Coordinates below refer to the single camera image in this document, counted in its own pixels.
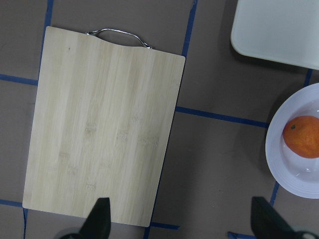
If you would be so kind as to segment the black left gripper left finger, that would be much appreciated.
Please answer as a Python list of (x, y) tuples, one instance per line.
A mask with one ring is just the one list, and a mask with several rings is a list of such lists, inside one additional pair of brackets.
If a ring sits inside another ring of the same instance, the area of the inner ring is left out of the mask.
[(111, 231), (110, 199), (99, 198), (79, 234), (83, 239), (108, 239)]

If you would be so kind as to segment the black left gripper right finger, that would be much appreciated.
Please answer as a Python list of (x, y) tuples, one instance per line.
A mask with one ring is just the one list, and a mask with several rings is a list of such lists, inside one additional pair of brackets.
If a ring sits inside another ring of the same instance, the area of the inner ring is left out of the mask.
[(263, 197), (251, 201), (250, 225), (257, 239), (294, 239), (296, 232)]

